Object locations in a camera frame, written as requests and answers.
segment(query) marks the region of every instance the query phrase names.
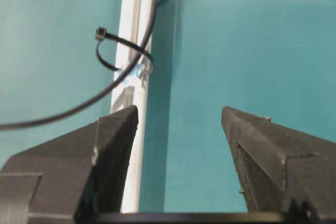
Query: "black cable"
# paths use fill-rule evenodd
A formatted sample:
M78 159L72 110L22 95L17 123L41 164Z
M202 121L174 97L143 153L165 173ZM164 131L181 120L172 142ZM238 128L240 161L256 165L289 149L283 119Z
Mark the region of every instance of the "black cable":
M99 30L106 31L105 28L100 27L100 28L97 29L97 33L98 33ZM96 56L97 56L98 60L100 61L100 63L102 63L105 67L107 67L108 69L110 69L112 71L118 71L120 69L115 67L114 65L109 64L107 61L105 61L99 53L99 46L103 42L104 38L111 39L111 40L114 40L114 41L119 42L121 44L124 44L125 46L128 46L128 47L134 49L135 51L145 55L150 60L152 66L154 66L153 57L151 56L151 54L149 52L147 52L146 50L144 50L143 48L139 47L137 44L134 44L134 43L132 43L132 42L126 40L126 39L120 38L120 37L118 37L116 35L113 35L113 34L110 34L110 33L104 33L102 37L99 37L99 35L96 34L96 38L99 40L98 43L97 43L97 47L96 47Z
M145 49L147 46L147 43L151 37L154 23L155 23L155 17L156 17L156 6L158 4L158 0L152 0L151 4L151 12L150 12L150 18L149 18L149 23L146 29L146 32L144 34L143 40L141 42L140 47ZM18 123L6 123L6 124L0 124L0 130L13 130L13 129L21 129L21 128L26 128L26 127L33 127L33 126L38 126L54 121L58 121L64 118L67 118L71 115L74 115L83 109L93 105L100 99L102 99L105 95L110 93L116 86L118 86L124 79L125 77L133 70L135 65L138 63L139 59L141 58L141 53L138 53L130 62L130 64L126 67L126 69L119 75L119 77L112 82L110 85L108 85L104 90L102 90L100 93L96 94L94 97L90 98L89 100L85 101L84 103L67 110L63 113L59 113L53 116L49 116L47 118L41 118L41 119L36 119L32 121L25 121L25 122L18 122Z

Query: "black wire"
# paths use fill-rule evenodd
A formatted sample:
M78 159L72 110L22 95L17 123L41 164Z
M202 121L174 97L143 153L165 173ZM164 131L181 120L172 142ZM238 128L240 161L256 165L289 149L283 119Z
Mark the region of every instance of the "black wire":
M147 43L151 37L154 23L155 23L155 17L156 17L156 6L158 4L158 0L152 0L151 4L151 12L150 12L150 18L149 18L149 23L145 32L145 35L143 37L143 40L141 42L140 47L145 49L147 46ZM100 99L102 99L105 95L110 93L116 86L118 86L124 79L125 77L133 70L135 65L138 63L139 59L141 58L141 53L138 53L130 62L130 64L126 67L125 71L123 71L119 77L112 82L110 85L108 85L104 90L102 90L100 93L96 94L94 97L90 98L89 100L85 101L84 103L67 110L63 113L59 113L53 116L49 116L47 118L41 118L41 119L36 119L32 121L25 121L25 122L15 122L15 123L6 123L6 124L0 124L0 130L13 130L13 129L21 129L21 128L26 128L26 127L33 127L33 126L38 126L54 121L58 121L64 118L67 118L71 115L74 115L83 109L93 105Z
M151 56L151 54L149 52L147 52L146 50L144 50L143 48L139 47L137 44L134 44L126 39L123 39L123 38L120 38L116 35L113 35L113 34L109 34L107 33L106 34L106 38L108 39L111 39L111 40L114 40L116 42L119 42L121 44L124 44L125 46L128 46L132 49L134 49L135 51L145 55L151 62L152 66L154 66L154 60L153 60L153 57ZM98 41L97 43L97 47L96 47L96 56L98 58L98 60L100 61L100 63L102 63L105 67L107 67L108 69L112 70L112 71L118 71L120 70L119 68L115 67L114 65L111 65L109 64L107 61L105 61L101 56L100 56L100 53L99 53L99 46L100 46L100 43L102 43L103 40L100 40Z

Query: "teal wall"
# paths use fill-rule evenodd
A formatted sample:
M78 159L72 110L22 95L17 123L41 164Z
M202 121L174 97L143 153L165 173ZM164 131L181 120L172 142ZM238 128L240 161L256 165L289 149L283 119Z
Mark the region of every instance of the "teal wall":
M163 0L140 209L246 210L225 105L336 140L335 16L336 0Z
M95 57L95 29L118 33L121 0L0 0L0 123L64 111L111 80ZM114 62L115 44L102 45ZM108 114L110 97L67 120L0 132L0 167L15 152Z

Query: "teal backdrop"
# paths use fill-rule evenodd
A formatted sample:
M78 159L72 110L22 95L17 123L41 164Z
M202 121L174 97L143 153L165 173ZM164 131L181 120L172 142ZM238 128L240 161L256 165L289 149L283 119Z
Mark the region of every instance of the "teal backdrop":
M246 211L225 105L335 140L335 17L336 0L161 1L140 209Z
M112 73L94 53L95 29L118 33L120 8L121 0L0 0L0 123L64 111L110 83ZM111 62L115 49L112 42L101 47ZM58 123L0 132L0 167L10 155L109 111L110 96Z

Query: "aluminum frame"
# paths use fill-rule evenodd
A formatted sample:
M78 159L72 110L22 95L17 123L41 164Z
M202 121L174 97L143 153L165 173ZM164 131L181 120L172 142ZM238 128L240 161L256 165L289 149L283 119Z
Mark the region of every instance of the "aluminum frame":
M122 0L119 36L134 43L140 44L146 25L148 23L150 0ZM151 41L147 47L151 51ZM119 68L125 68L134 56L129 48L118 44L116 63ZM141 67L148 69L149 62L142 58ZM111 113L134 104L139 111L139 126L134 139L133 150L130 158L130 166L125 184L122 212L138 212L140 198L140 183L142 173L142 152L146 122L146 107L148 98L149 76L140 75L136 72L120 84L112 93Z

